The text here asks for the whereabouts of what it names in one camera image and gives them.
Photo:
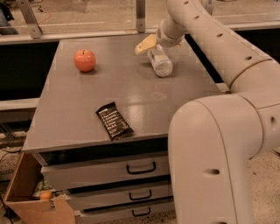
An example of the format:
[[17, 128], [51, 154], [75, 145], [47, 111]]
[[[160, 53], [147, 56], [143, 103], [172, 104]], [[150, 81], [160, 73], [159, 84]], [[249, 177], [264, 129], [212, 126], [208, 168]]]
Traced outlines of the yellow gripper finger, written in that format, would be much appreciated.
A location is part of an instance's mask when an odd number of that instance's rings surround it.
[[151, 34], [140, 42], [135, 48], [135, 54], [140, 55], [156, 47], [158, 44], [155, 34]]

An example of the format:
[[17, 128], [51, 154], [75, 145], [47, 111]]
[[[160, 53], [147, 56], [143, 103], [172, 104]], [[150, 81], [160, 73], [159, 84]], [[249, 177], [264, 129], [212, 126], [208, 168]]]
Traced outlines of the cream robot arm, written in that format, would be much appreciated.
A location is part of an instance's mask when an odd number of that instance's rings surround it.
[[247, 162], [280, 145], [280, 67], [212, 17], [202, 0], [168, 0], [157, 32], [136, 47], [172, 47], [185, 34], [209, 59], [229, 94], [180, 107], [168, 156], [178, 224], [254, 224]]

